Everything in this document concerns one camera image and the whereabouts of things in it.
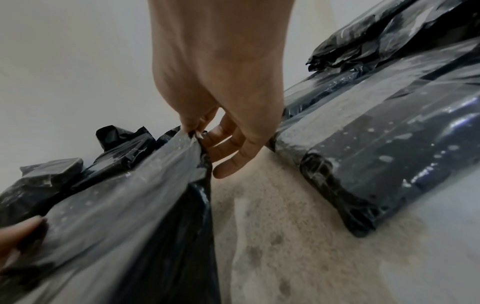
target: hand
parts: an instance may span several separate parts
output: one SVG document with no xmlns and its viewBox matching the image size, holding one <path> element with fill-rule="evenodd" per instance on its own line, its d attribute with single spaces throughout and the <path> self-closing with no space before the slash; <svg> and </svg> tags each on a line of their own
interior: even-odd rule
<svg viewBox="0 0 480 304">
<path fill-rule="evenodd" d="M 5 265 L 10 252 L 17 243 L 32 233 L 41 223 L 42 218 L 36 216 L 16 225 L 0 229 L 0 268 Z"/>
<path fill-rule="evenodd" d="M 244 167 L 274 134 L 283 111 L 282 61 L 293 0 L 149 0 L 153 78 L 180 115 L 202 132 L 216 178 Z"/>
</svg>

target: finger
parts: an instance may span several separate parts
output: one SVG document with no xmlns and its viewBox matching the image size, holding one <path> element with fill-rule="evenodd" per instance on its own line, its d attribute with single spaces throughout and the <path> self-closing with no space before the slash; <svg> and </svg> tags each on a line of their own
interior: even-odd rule
<svg viewBox="0 0 480 304">
<path fill-rule="evenodd" d="M 245 142 L 245 136 L 242 131 L 237 128 L 232 137 L 221 144 L 208 149 L 208 155 L 212 163 L 226 158 L 238 151 Z"/>
<path fill-rule="evenodd" d="M 42 218 L 36 216 L 16 225 L 0 229 L 0 247 L 15 245 L 32 233 L 41 223 Z"/>
<path fill-rule="evenodd" d="M 197 128 L 197 130 L 202 133 L 205 131 L 207 126 L 209 125 L 210 122 L 215 118 L 215 115 L 217 115 L 217 112 L 219 111 L 218 107 L 213 108 L 210 112 L 208 112 L 205 116 L 203 116 L 200 119 L 200 124 Z"/>
<path fill-rule="evenodd" d="M 256 144 L 250 140 L 245 140 L 243 146 L 229 160 L 218 165 L 213 171 L 215 178 L 225 178 L 242 169 L 251 161 L 260 151 L 263 144 Z"/>
<path fill-rule="evenodd" d="M 213 147 L 214 145 L 217 145 L 226 138 L 230 137 L 236 128 L 237 125 L 234 123 L 234 121 L 230 119 L 227 114 L 225 114 L 222 117 L 220 124 L 210 130 L 210 132 L 206 133 L 200 142 L 205 148 Z"/>
<path fill-rule="evenodd" d="M 200 118 L 188 118 L 184 116 L 180 116 L 181 122 L 181 129 L 185 133 L 190 133 L 191 131 L 195 131 L 200 124 Z"/>
</svg>

